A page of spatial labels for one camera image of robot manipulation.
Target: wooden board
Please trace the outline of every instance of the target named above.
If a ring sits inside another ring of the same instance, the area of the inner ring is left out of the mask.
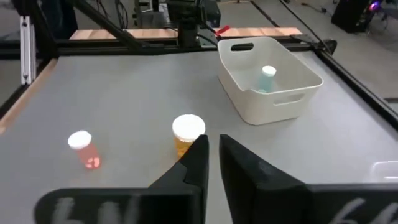
[[[129,29],[127,30],[138,39],[160,39],[176,38],[177,33],[171,29]],[[301,34],[297,28],[230,28],[221,36],[223,37],[257,37],[257,36],[287,36]],[[100,30],[77,30],[70,40],[103,40],[115,39],[115,37],[104,29]]]
[[[10,110],[2,117],[0,120],[0,135],[6,131],[7,127],[9,127],[17,118],[18,114],[24,109],[25,105],[29,102],[34,93],[43,85],[46,79],[51,76],[57,62],[57,59],[52,59],[30,87],[26,89]]]

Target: white bottle cap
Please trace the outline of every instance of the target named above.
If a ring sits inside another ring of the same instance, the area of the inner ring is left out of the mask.
[[[272,66],[264,66],[262,68],[262,74],[268,77],[273,77],[276,74],[276,69]]]
[[[173,133],[183,142],[193,142],[206,131],[205,122],[193,114],[184,114],[173,121]]]
[[[91,142],[91,135],[87,131],[78,131],[68,138],[68,145],[71,149],[80,150],[87,147]]]

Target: table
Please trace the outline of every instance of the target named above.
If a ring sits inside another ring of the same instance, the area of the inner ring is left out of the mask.
[[[218,158],[229,134],[306,183],[362,183],[398,160],[398,134],[312,52],[294,53],[324,79],[301,117],[246,124],[218,81],[217,52],[151,57],[60,57],[46,83],[0,136],[0,217],[32,223],[41,195],[66,187],[147,187],[177,160],[171,124],[184,113],[210,140],[207,223],[231,223]],[[85,171],[67,137],[86,129],[103,155]]]
[[[137,39],[167,39],[176,38],[177,32],[171,29],[128,29]],[[230,28],[222,33],[222,37],[249,37],[249,36],[288,36],[294,34],[301,34],[301,32],[294,27],[263,27],[263,28]],[[98,39],[115,39],[115,37],[104,29],[98,30],[76,30],[70,37],[70,40],[98,40]]]

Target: bin handle hole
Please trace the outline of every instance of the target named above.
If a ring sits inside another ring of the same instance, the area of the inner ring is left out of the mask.
[[[304,97],[304,93],[301,94],[296,94],[296,95],[290,95],[290,96],[285,96],[279,99],[276,99],[274,101],[274,105],[275,106],[279,106],[279,105],[286,105],[289,103],[296,103],[299,102],[303,99]]]
[[[246,43],[246,44],[234,44],[231,46],[232,52],[239,52],[239,51],[250,51],[253,49],[253,43]]]

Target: white box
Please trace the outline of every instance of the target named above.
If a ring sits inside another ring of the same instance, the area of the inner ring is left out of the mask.
[[[251,50],[232,51],[237,44]],[[253,125],[296,118],[323,80],[270,37],[250,37],[218,42],[222,71],[218,78],[242,119]],[[276,68],[272,92],[257,91],[261,68]]]

